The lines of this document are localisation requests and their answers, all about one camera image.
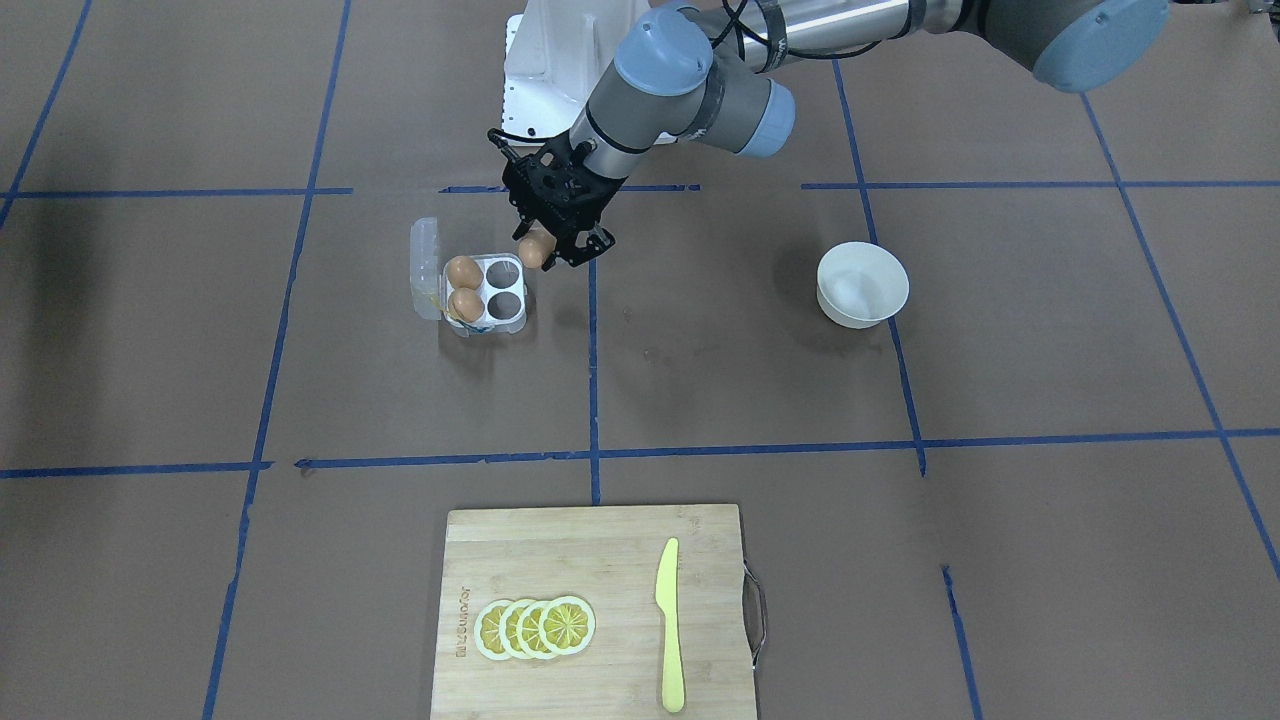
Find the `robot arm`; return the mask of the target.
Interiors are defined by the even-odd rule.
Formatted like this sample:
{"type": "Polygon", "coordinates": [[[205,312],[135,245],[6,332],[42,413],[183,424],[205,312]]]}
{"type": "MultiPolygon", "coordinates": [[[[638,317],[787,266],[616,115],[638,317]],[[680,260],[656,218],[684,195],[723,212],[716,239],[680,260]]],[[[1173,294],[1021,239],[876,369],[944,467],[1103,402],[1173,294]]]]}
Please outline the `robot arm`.
{"type": "Polygon", "coordinates": [[[663,136],[737,156],[778,152],[796,122],[773,73],[852,59],[918,32],[968,33],[1065,94],[1106,85],[1155,42],[1166,1],[740,1],[641,12],[588,63],[588,95],[557,132],[493,128],[527,266],[580,266],[614,245],[607,205],[663,136]]]}

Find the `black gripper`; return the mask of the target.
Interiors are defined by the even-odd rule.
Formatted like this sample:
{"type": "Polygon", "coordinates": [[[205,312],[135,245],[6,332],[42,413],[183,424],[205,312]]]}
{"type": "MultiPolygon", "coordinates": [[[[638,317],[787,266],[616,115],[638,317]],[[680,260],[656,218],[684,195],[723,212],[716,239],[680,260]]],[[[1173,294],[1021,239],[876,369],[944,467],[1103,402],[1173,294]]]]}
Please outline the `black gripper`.
{"type": "Polygon", "coordinates": [[[489,142],[506,158],[502,182],[518,215],[512,240],[521,241],[535,225],[553,234],[556,246],[548,269],[558,263],[581,266],[612,249],[616,238],[600,219],[621,190],[621,181],[586,168],[585,160],[595,150],[593,142],[573,145],[570,133],[562,132],[522,155],[511,143],[516,138],[498,128],[488,131],[489,142]]]}

